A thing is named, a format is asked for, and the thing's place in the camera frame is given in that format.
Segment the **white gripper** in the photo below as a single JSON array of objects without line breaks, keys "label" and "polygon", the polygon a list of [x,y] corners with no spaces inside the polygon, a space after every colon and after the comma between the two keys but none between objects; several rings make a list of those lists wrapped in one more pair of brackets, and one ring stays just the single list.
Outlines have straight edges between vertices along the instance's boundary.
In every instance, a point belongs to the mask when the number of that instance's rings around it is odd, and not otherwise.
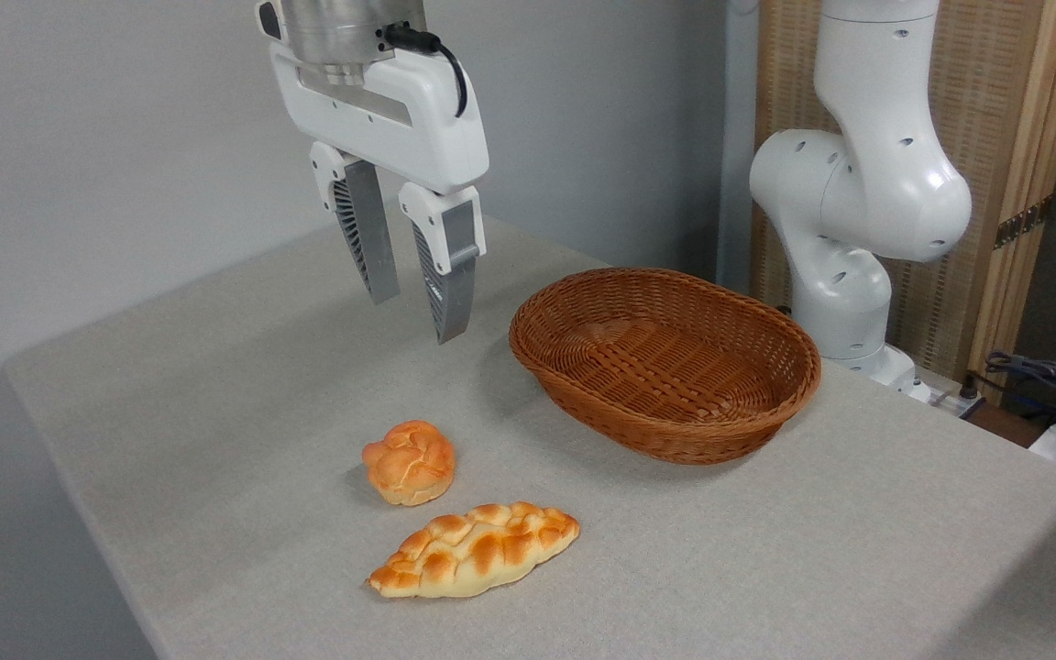
[{"label": "white gripper", "polygon": [[293,124],[315,139],[320,200],[370,300],[400,293],[378,166],[410,181],[399,202],[437,343],[464,334],[487,252],[480,196],[469,185],[486,174],[490,156],[473,86],[427,29],[423,3],[260,1],[258,26]]}]

